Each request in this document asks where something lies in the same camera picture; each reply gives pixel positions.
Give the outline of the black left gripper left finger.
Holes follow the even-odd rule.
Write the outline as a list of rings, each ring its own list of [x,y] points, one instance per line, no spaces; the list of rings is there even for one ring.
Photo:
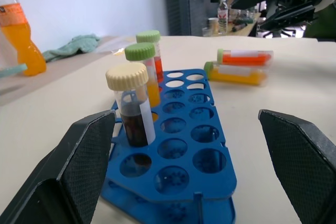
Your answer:
[[[1,223],[91,223],[106,177],[114,110],[74,122],[34,168]]]

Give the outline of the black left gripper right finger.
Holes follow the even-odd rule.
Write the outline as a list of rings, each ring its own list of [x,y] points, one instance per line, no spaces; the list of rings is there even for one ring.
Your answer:
[[[335,145],[315,124],[293,115],[262,109],[258,119],[301,223],[335,223]]]

